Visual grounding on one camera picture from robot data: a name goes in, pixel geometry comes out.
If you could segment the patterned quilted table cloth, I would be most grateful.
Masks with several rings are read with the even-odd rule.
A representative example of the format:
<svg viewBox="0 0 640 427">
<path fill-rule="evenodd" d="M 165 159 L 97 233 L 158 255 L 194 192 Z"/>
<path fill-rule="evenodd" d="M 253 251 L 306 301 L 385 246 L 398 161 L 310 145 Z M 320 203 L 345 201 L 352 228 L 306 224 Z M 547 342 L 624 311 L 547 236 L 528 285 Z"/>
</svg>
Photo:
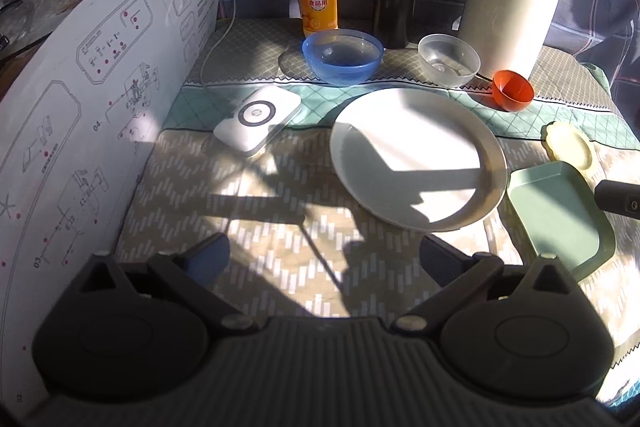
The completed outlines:
<svg viewBox="0 0 640 427">
<path fill-rule="evenodd" d="M 597 66 L 544 48 L 534 69 L 537 100 L 524 112 L 489 108 L 482 80 L 440 90 L 422 75 L 414 44 L 385 52 L 363 86 L 324 87 L 312 79 L 297 20 L 236 20 L 218 30 L 181 88 L 141 175 L 115 256 L 141 262 L 185 251 L 224 232 L 228 268 L 213 291 L 262 321 L 305 310 L 320 317 L 378 315 L 385 322 L 438 291 L 420 267 L 421 234 L 370 215 L 335 176 L 329 151 L 335 114 L 360 94 L 418 88 L 459 102 L 495 132 L 510 171 L 550 158 L 541 130 L 567 121 L 591 140 L 591 186 L 608 178 L 639 184 L 639 142 Z M 299 113 L 255 156 L 219 143 L 213 127 L 265 86 L 298 94 Z M 630 405 L 639 396 L 639 222 L 609 215 L 613 257 L 580 287 L 605 321 L 616 362 L 599 400 Z"/>
</svg>

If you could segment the white printed cardboard box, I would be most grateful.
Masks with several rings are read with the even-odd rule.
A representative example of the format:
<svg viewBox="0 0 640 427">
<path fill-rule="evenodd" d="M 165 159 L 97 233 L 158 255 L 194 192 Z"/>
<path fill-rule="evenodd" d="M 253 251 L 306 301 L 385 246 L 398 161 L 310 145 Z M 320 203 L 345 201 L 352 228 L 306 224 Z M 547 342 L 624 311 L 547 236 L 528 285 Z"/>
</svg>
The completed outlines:
<svg viewBox="0 0 640 427">
<path fill-rule="evenodd" d="M 110 251 L 218 0 L 82 0 L 1 102 L 1 402 L 46 399 L 32 338 Z"/>
</svg>

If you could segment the white round-dial device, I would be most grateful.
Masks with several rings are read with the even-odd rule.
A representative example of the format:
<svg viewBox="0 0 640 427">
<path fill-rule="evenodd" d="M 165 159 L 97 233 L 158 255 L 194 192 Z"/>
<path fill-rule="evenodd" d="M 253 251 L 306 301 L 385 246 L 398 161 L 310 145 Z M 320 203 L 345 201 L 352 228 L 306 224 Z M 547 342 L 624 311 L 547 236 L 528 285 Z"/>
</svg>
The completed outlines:
<svg viewBox="0 0 640 427">
<path fill-rule="evenodd" d="M 213 131 L 224 145 L 245 156 L 258 152 L 302 107 L 302 98 L 277 86 L 265 86 L 249 95 Z"/>
</svg>

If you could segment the clear plastic bowl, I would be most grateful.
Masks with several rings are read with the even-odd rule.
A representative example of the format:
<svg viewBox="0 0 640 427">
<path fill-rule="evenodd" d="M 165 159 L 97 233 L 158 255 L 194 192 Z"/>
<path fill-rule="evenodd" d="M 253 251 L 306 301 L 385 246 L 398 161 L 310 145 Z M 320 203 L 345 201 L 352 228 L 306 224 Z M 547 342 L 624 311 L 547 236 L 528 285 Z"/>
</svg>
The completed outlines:
<svg viewBox="0 0 640 427">
<path fill-rule="evenodd" d="M 462 87 L 480 71 L 475 49 L 454 36 L 426 35 L 418 43 L 418 54 L 425 78 L 440 87 Z"/>
</svg>

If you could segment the green square plate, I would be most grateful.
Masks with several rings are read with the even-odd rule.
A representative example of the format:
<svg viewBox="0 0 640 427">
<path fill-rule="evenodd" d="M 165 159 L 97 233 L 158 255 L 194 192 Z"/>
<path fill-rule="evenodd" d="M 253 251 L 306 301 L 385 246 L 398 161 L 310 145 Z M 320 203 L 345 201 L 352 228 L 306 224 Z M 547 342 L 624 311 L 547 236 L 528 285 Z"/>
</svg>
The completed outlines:
<svg viewBox="0 0 640 427">
<path fill-rule="evenodd" d="M 608 217 L 582 174 L 567 162 L 513 171 L 506 197 L 534 255 L 555 255 L 576 281 L 585 280 L 615 253 Z"/>
</svg>

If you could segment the large white round plate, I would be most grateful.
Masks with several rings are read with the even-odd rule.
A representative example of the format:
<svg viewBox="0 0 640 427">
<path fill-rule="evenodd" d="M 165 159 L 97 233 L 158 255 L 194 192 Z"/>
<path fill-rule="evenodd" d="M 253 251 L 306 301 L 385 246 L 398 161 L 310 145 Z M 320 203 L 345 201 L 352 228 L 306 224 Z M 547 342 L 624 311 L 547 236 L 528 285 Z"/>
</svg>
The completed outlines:
<svg viewBox="0 0 640 427">
<path fill-rule="evenodd" d="M 483 220 L 506 193 L 509 170 L 491 130 L 437 93 L 390 88 L 336 116 L 330 153 L 346 191 L 372 215 L 422 233 Z"/>
</svg>

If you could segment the small yellow scalloped plate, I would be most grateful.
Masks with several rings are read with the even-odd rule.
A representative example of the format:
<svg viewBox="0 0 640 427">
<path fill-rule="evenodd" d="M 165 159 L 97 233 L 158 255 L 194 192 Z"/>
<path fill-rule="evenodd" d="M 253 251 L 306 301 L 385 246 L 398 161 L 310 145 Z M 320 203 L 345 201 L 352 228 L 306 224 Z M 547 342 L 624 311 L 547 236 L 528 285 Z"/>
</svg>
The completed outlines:
<svg viewBox="0 0 640 427">
<path fill-rule="evenodd" d="M 544 149 L 551 160 L 564 161 L 586 172 L 593 165 L 593 150 L 582 130 L 566 121 L 553 121 L 541 131 Z"/>
</svg>

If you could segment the small orange bowl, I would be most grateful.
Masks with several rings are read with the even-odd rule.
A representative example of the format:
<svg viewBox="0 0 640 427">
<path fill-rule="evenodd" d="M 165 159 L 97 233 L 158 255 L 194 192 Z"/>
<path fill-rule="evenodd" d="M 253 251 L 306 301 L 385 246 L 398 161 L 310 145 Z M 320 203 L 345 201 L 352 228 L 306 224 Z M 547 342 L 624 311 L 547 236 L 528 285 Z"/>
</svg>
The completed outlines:
<svg viewBox="0 0 640 427">
<path fill-rule="evenodd" d="M 491 94 L 498 106 L 510 113 L 521 112 L 535 98 L 533 86 L 512 70 L 495 72 L 491 81 Z"/>
</svg>

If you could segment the blue plastic bowl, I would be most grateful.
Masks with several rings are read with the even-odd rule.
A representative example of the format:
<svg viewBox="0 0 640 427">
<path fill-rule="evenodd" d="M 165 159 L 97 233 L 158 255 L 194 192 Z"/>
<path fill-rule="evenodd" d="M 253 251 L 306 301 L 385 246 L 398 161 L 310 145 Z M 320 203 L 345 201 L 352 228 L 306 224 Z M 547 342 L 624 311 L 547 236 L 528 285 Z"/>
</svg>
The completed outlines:
<svg viewBox="0 0 640 427">
<path fill-rule="evenodd" d="M 330 29 L 307 37 L 302 52 L 314 77 L 331 86 L 352 87 L 372 78 L 384 46 L 359 30 Z"/>
</svg>

